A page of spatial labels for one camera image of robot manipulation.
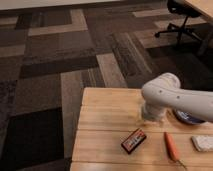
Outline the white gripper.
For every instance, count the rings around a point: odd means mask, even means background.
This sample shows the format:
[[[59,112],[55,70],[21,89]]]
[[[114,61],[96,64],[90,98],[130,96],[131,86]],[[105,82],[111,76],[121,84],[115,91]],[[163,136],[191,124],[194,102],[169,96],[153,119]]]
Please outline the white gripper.
[[[142,107],[142,116],[145,120],[158,122],[166,114],[166,109],[161,106],[145,104]]]

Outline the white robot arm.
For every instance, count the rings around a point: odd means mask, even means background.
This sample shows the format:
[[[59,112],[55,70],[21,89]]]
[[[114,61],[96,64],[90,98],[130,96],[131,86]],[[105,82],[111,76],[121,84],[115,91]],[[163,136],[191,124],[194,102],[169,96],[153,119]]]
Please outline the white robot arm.
[[[181,88],[179,78],[163,73],[142,86],[144,118],[159,121],[167,108],[189,113],[191,116],[213,123],[213,92]]]

